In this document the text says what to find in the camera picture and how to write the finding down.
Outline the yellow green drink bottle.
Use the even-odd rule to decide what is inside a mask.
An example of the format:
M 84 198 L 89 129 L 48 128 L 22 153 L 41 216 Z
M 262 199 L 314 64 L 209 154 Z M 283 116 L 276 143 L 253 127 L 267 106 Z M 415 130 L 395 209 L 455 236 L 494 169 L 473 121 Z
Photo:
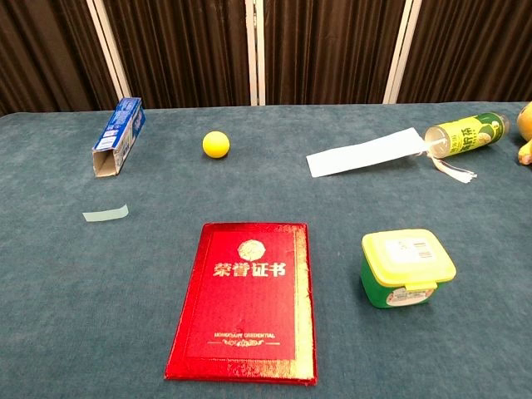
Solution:
M 509 131 L 507 116 L 486 112 L 430 126 L 424 141 L 429 154 L 442 159 L 495 143 Z

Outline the teal table cloth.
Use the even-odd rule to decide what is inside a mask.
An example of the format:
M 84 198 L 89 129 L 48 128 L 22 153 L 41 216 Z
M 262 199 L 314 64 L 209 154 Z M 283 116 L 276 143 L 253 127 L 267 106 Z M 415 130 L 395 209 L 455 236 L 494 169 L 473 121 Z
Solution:
M 522 140 L 313 178 L 306 157 L 519 102 L 148 110 L 123 169 L 91 149 L 110 113 L 0 116 L 0 399 L 532 399 L 532 167 Z M 229 153 L 208 157 L 210 131 Z M 122 219 L 86 222 L 117 209 Z M 167 381 L 170 345 L 208 222 L 304 222 L 318 384 Z M 456 277 L 429 303 L 377 309 L 362 236 L 424 228 Z

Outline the red honorary certificate book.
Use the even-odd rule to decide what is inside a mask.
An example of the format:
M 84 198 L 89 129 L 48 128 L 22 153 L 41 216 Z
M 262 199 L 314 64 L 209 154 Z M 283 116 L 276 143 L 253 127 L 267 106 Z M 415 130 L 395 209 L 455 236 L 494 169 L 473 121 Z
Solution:
M 318 382 L 305 223 L 207 223 L 167 380 Z

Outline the dark brown pleated screen panel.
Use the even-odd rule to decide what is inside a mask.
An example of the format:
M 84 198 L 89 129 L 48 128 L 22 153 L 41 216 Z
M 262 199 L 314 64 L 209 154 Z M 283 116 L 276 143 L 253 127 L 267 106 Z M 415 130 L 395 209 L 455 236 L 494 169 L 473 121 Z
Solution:
M 247 106 L 244 0 L 103 0 L 131 95 L 146 108 Z
M 86 0 L 0 0 L 0 116 L 117 102 Z
M 380 103 L 406 0 L 264 0 L 269 105 Z
M 422 0 L 397 100 L 532 101 L 532 0 Z

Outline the orange yellow round fruit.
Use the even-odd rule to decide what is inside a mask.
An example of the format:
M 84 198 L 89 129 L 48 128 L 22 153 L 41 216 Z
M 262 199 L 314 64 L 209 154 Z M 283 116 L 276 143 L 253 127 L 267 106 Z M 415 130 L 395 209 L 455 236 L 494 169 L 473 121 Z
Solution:
M 532 140 L 532 101 L 526 104 L 517 116 L 516 124 L 525 141 Z

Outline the white paper bookmark with tassel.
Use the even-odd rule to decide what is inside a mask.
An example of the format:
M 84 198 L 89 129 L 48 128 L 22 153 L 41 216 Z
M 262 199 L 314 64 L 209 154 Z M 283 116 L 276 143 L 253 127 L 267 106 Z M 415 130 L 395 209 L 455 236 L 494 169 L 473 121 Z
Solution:
M 410 127 L 361 144 L 321 151 L 308 155 L 306 159 L 311 176 L 317 178 L 377 165 L 409 155 L 426 154 L 440 172 L 461 183 L 470 183 L 477 177 L 476 173 L 454 167 L 444 160 L 437 159 L 436 155 L 430 152 L 432 144 L 440 144 L 442 141 L 444 139 L 426 142 L 415 128 Z

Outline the small pale paper strip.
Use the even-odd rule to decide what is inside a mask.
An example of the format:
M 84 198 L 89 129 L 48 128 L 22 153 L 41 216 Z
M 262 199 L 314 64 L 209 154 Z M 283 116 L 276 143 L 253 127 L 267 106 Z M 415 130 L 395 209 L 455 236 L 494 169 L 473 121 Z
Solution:
M 117 209 L 109 209 L 95 212 L 83 212 L 82 215 L 86 222 L 104 222 L 115 219 L 122 219 L 129 214 L 129 209 L 126 204 Z

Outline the white screen frame post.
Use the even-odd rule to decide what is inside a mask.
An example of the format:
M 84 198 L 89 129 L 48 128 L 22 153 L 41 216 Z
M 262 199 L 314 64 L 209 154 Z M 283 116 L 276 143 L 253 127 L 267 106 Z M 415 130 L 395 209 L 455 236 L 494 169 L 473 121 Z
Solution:
M 395 104 L 397 102 L 421 5 L 422 0 L 405 0 L 383 104 Z
M 251 106 L 266 105 L 264 0 L 244 0 Z
M 117 98 L 121 100 L 123 97 L 131 97 L 130 85 L 126 78 L 126 72 L 105 4 L 103 0 L 86 0 L 86 5 L 91 14 Z

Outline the yellow ball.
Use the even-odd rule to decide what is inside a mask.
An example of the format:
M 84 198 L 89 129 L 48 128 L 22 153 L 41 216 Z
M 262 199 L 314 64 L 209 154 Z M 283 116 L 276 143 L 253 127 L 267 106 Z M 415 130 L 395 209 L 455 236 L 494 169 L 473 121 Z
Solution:
M 229 153 L 229 137 L 222 131 L 210 131 L 204 136 L 202 147 L 208 157 L 223 158 Z

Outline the blue open toothpaste carton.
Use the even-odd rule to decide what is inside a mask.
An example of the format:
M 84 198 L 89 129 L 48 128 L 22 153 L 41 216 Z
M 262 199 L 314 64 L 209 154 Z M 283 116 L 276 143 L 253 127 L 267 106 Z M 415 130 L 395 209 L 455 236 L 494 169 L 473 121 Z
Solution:
M 118 175 L 145 124 L 139 97 L 124 97 L 92 147 L 96 178 Z

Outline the green tub with yellow lid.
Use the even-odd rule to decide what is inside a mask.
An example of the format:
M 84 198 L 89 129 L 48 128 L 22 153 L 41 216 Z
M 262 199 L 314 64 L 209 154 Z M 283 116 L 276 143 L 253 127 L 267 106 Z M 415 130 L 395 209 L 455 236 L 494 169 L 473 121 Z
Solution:
M 362 237 L 361 280 L 376 308 L 425 303 L 456 276 L 456 266 L 428 229 L 399 229 Z

